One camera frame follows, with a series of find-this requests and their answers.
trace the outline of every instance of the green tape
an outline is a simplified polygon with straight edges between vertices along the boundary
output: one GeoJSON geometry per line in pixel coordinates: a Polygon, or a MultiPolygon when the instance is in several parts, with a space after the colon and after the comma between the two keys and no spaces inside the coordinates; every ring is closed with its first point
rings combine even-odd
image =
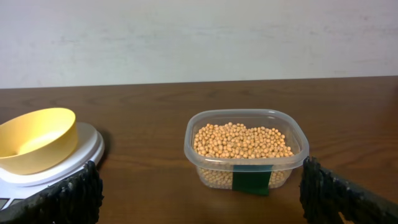
{"type": "MultiPolygon", "coordinates": [[[[271,172],[240,172],[252,167],[259,169],[259,166],[236,165],[233,170],[232,190],[238,190],[249,194],[268,195],[268,183],[271,172]]],[[[261,169],[271,169],[272,166],[261,166],[261,169]]]]}

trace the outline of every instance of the clear plastic container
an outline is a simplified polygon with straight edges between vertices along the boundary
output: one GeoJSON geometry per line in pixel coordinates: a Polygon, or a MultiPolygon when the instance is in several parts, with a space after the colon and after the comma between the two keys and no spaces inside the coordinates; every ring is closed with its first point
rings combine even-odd
{"type": "Polygon", "coordinates": [[[294,119],[280,111],[212,110],[199,113],[188,122],[184,152],[189,161],[197,166],[200,180],[209,187],[232,189],[233,172],[272,172],[268,187],[273,189],[282,186],[292,169],[303,164],[303,160],[309,155],[309,145],[294,119]],[[247,128],[264,126],[278,129],[285,135],[286,146],[292,148],[294,156],[267,159],[222,159],[201,156],[193,150],[193,141],[199,129],[208,123],[224,125],[228,122],[243,123],[247,128]]]}

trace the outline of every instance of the white scale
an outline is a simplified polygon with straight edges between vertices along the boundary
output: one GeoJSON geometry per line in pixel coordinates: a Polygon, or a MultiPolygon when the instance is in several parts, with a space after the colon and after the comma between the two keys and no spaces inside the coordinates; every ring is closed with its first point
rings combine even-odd
{"type": "Polygon", "coordinates": [[[35,174],[17,175],[0,168],[0,199],[8,199],[5,209],[14,200],[25,199],[46,187],[78,172],[86,162],[100,161],[104,153],[104,140],[90,124],[77,123],[78,144],[74,152],[61,163],[35,174]]]}

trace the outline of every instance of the white wall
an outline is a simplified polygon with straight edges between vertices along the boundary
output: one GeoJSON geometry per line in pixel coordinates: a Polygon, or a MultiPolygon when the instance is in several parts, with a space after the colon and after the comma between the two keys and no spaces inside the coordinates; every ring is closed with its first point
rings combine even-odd
{"type": "Polygon", "coordinates": [[[397,75],[396,0],[0,0],[0,88],[397,75]]]}

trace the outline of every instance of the wooden table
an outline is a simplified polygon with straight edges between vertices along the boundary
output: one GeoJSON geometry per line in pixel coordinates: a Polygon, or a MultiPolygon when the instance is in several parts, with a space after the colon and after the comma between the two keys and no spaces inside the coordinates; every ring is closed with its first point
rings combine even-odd
{"type": "Polygon", "coordinates": [[[56,106],[105,138],[99,223],[305,223],[301,169],[268,197],[200,182],[183,153],[188,120],[227,108],[291,115],[323,166],[398,203],[398,77],[0,90],[0,123],[56,106]]]}

